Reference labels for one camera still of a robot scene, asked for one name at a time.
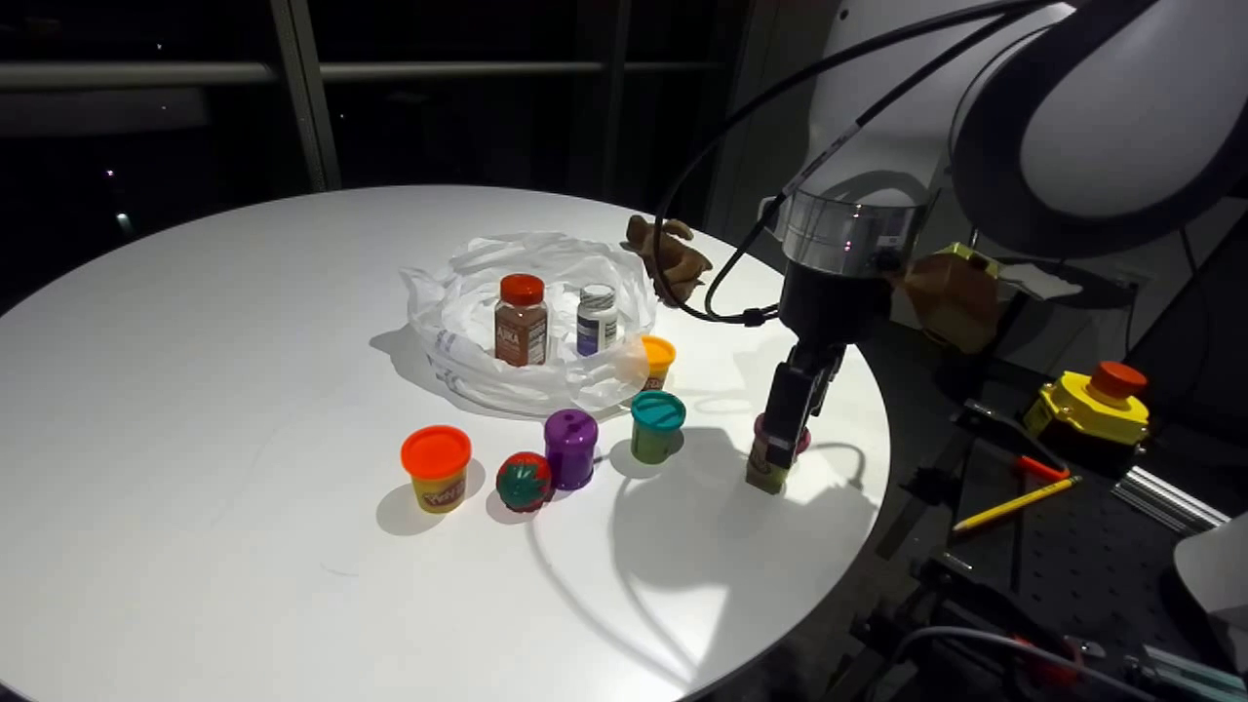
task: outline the yellow cup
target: yellow cup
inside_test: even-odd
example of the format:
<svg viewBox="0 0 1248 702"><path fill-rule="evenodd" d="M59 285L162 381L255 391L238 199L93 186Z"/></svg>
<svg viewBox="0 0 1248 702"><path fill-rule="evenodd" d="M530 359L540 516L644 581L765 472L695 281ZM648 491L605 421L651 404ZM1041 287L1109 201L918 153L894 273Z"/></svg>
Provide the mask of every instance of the yellow cup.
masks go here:
<svg viewBox="0 0 1248 702"><path fill-rule="evenodd" d="M641 343L648 352L648 391L665 391L674 346L665 337L644 337Z"/></svg>
<svg viewBox="0 0 1248 702"><path fill-rule="evenodd" d="M401 469L415 480L419 502L433 516L461 507L471 460L469 431L426 424L401 442Z"/></svg>

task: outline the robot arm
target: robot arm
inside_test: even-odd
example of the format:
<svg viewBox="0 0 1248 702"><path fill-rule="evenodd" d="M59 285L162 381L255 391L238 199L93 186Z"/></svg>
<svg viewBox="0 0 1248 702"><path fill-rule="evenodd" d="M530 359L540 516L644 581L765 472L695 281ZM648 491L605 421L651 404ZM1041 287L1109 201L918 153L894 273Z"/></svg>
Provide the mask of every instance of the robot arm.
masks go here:
<svg viewBox="0 0 1248 702"><path fill-rule="evenodd" d="M833 51L921 15L933 0L848 0ZM1221 199L1248 173L1241 27L1245 0L1048 2L963 51L872 127L855 127L857 108L977 27L822 78L810 155L775 217L779 321L797 346L775 365L749 480L784 482L947 169L969 217L1022 253L1126 248Z"/></svg>

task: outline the table surface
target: table surface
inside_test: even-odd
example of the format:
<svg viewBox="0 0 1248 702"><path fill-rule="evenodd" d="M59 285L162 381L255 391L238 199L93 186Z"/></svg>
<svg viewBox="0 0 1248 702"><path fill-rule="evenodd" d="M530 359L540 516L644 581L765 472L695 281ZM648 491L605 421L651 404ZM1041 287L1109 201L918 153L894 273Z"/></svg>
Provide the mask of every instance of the table surface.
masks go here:
<svg viewBox="0 0 1248 702"><path fill-rule="evenodd" d="M107 253L0 321L0 682L29 699L674 699L797 628L864 550L891 416L857 352L787 491L745 452L779 324L658 313L688 444L657 472L627 416L591 487L540 516L493 491L540 421L398 374L407 266L475 233L615 244L631 210L504 186L370 186L201 217ZM697 239L709 260L725 244ZM775 299L743 260L722 304ZM433 520L407 431L475 442Z"/></svg>

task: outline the small bottle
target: small bottle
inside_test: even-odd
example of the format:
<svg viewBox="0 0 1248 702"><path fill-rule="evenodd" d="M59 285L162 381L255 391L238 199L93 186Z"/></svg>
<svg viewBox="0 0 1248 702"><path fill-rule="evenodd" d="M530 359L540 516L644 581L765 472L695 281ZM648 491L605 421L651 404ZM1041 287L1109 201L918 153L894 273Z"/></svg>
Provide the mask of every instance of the small bottle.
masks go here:
<svg viewBox="0 0 1248 702"><path fill-rule="evenodd" d="M496 355L511 365L545 361L545 285L530 273L511 273L500 281L496 308Z"/></svg>
<svg viewBox="0 0 1248 702"><path fill-rule="evenodd" d="M597 355L615 339L615 287L586 285L576 304L576 355Z"/></svg>

